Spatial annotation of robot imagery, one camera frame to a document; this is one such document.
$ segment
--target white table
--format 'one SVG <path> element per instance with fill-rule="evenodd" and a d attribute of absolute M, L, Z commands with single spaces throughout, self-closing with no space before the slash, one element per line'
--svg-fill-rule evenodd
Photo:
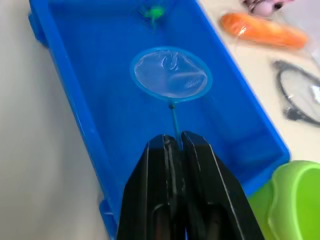
<path fill-rule="evenodd" d="M 238 0 L 201 0 L 217 26 Z M 100 188 L 47 49 L 36 42 L 28 0 L 0 0 L 0 239 L 105 240 Z M 286 120 L 272 59 L 320 76 L 301 53 L 235 43 L 216 28 L 294 160 L 319 161 L 320 129 Z"/>

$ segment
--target lime green container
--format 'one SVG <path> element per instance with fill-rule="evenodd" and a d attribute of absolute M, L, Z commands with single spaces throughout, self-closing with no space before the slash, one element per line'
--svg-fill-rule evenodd
<path fill-rule="evenodd" d="M 266 240 L 320 240 L 320 164 L 279 167 L 249 203 Z"/>

